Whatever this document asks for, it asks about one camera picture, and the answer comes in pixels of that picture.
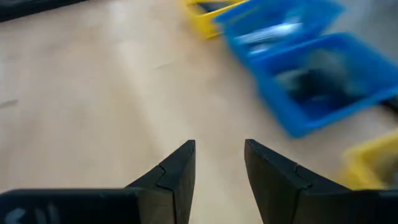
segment plastic bin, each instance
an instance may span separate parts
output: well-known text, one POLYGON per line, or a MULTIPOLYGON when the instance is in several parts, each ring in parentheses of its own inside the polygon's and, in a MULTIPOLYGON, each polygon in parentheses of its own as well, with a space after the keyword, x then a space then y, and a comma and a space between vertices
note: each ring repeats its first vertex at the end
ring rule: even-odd
POLYGON ((346 164, 338 182, 351 189, 387 189, 380 176, 380 163, 397 155, 398 131, 354 147, 345 154, 346 164))
POLYGON ((241 4, 245 0, 231 0, 231 5, 222 9, 203 14, 197 6, 196 2, 211 2, 214 0, 183 0, 183 9, 186 17, 192 27, 205 39, 215 37, 220 34, 213 20, 216 16, 226 12, 227 10, 241 4))
POLYGON ((325 35, 257 58, 253 65, 261 96, 281 125, 295 138, 398 94, 398 68, 349 34, 325 35), (333 97, 321 101, 293 100, 274 76, 302 67, 309 52, 316 49, 338 49, 345 56, 350 75, 366 85, 367 97, 344 106, 337 106, 338 99, 333 97))
POLYGON ((327 0, 250 0, 216 17, 215 21, 234 54, 251 68, 253 58, 318 37, 342 11, 340 5, 327 0), (280 24, 293 9, 302 12, 303 27, 263 54, 251 55, 248 46, 236 40, 237 36, 280 24))

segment yellow plastic bin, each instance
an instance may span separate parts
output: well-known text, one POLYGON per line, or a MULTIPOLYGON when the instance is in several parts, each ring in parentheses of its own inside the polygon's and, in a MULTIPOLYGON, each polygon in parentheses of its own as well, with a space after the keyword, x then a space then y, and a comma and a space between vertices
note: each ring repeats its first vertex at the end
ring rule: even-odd
POLYGON ((340 184, 351 189, 390 188, 386 180, 398 169, 398 131, 349 150, 345 160, 340 184))
POLYGON ((196 2, 214 2, 217 0, 183 0, 184 13, 188 17, 193 28, 205 39, 215 37, 220 34, 213 19, 231 9, 232 7, 241 4, 245 0, 230 0, 231 5, 222 9, 203 13, 201 9, 195 5, 196 2))

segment wooden floor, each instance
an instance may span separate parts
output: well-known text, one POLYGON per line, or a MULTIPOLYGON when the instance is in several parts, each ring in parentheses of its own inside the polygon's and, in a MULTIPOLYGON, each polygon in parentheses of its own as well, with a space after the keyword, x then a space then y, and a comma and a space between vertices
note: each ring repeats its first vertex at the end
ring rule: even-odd
POLYGON ((191 223, 260 223, 253 138, 335 177, 341 153, 396 127, 379 107, 289 139, 221 39, 176 0, 97 0, 0 24, 0 189, 123 187, 197 141, 191 223))

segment blue plastic bin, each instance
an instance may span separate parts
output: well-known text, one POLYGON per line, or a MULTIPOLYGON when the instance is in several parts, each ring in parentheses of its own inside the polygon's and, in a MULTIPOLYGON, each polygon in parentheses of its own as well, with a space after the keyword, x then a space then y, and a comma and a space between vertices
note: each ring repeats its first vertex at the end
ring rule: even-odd
POLYGON ((295 138, 338 121, 354 112, 398 94, 398 68, 349 34, 321 36, 253 61, 259 91, 287 132, 295 138), (338 50, 344 55, 350 75, 366 85, 369 94, 354 103, 335 106, 333 98, 323 101, 293 100, 274 76, 303 66, 309 52, 338 50))
POLYGON ((250 0, 219 15, 215 21, 234 54, 251 68, 254 58, 318 37, 342 11, 339 4, 327 0, 250 0), (301 10, 303 27, 263 54, 250 55, 248 46, 236 40, 237 36, 280 24, 292 9, 301 10))

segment light wood surface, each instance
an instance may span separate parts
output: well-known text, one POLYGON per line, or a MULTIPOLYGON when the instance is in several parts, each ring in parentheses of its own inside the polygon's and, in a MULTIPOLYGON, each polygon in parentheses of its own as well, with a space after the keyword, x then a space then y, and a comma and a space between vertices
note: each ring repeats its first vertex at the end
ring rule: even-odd
POLYGON ((341 153, 396 126, 381 108, 289 139, 221 39, 175 0, 97 0, 0 24, 0 189, 122 187, 197 140, 191 223, 260 223, 253 138, 334 177, 341 153))

